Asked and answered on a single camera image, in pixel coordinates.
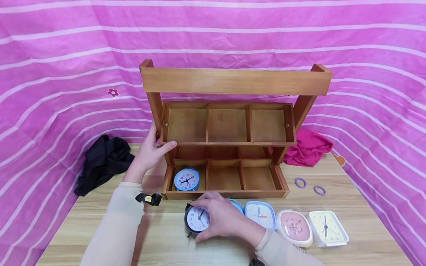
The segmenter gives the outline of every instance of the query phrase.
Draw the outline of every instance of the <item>shelf tier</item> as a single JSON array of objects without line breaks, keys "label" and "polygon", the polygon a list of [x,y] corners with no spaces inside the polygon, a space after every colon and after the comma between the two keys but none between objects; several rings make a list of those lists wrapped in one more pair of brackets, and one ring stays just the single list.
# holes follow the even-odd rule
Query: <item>shelf tier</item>
[{"label": "shelf tier", "polygon": [[164,102],[162,144],[178,146],[291,146],[291,103]]},{"label": "shelf tier", "polygon": [[[197,191],[177,191],[174,176],[185,167],[200,173]],[[288,186],[278,165],[270,159],[180,160],[167,167],[162,195],[168,200],[194,199],[206,191],[230,198],[285,197]]]}]

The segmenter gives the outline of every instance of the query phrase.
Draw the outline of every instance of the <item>black alarm clock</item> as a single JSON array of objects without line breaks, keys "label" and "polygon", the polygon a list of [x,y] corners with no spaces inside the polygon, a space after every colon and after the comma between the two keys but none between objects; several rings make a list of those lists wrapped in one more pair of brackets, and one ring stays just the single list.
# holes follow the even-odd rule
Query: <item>black alarm clock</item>
[{"label": "black alarm clock", "polygon": [[185,208],[184,222],[188,231],[188,237],[198,235],[209,227],[210,214],[206,208],[192,206],[188,203]]}]

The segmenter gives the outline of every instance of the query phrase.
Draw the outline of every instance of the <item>alarm clock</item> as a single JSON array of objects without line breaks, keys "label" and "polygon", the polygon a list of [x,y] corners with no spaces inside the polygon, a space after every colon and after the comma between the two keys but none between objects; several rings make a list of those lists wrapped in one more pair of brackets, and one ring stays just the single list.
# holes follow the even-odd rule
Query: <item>alarm clock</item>
[{"label": "alarm clock", "polygon": [[192,234],[198,235],[210,225],[210,214],[204,207],[192,206],[189,203],[185,208],[184,223],[188,237]]},{"label": "alarm clock", "polygon": [[276,231],[290,243],[301,248],[312,245],[313,235],[308,220],[301,213],[282,210],[276,215]]},{"label": "alarm clock", "polygon": [[275,230],[275,212],[270,204],[262,201],[248,201],[244,207],[244,215],[265,227]]},{"label": "alarm clock", "polygon": [[349,236],[334,212],[310,212],[307,218],[317,247],[343,246],[349,242]]},{"label": "alarm clock", "polygon": [[231,204],[234,205],[235,208],[237,208],[237,210],[239,210],[240,213],[244,214],[244,211],[242,209],[241,204],[239,204],[235,199],[226,199],[226,200],[228,200],[229,202],[231,202]]},{"label": "alarm clock", "polygon": [[197,190],[200,186],[200,174],[194,168],[183,168],[175,175],[174,183],[178,191]]}]

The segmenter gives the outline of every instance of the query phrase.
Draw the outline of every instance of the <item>wooden organizer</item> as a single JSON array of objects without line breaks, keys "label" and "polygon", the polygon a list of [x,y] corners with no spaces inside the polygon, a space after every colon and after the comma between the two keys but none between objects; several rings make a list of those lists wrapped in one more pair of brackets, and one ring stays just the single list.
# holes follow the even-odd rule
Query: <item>wooden organizer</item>
[{"label": "wooden organizer", "polygon": [[[279,164],[317,95],[327,94],[332,73],[236,69],[162,69],[145,60],[139,69],[160,143],[178,146],[165,155],[162,196],[194,199],[206,191],[230,198],[278,198],[289,193]],[[162,102],[160,92],[297,94],[296,103]],[[197,191],[177,191],[184,167],[200,173]]]}]

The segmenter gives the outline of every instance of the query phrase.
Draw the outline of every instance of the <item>light blue alarm clock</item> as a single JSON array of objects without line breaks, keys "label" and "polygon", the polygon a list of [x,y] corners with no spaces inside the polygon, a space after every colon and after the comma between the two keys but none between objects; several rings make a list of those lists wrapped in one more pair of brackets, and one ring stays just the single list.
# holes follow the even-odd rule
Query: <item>light blue alarm clock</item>
[{"label": "light blue alarm clock", "polygon": [[[235,206],[235,208],[237,208],[237,210],[239,210],[239,212],[240,213],[242,213],[243,215],[244,215],[244,211],[243,211],[243,209],[242,209],[242,206],[241,206],[241,204],[239,204],[235,199],[226,199],[226,200],[228,200],[229,202],[231,202],[231,204],[232,205],[234,205]],[[233,235],[230,235],[230,236],[227,236],[226,238],[234,238],[235,236],[233,236]]]},{"label": "light blue alarm clock", "polygon": [[263,201],[251,200],[245,204],[244,215],[266,229],[275,230],[275,212],[272,206]]},{"label": "light blue alarm clock", "polygon": [[178,191],[198,190],[200,174],[194,168],[183,168],[175,175],[174,182]]}]

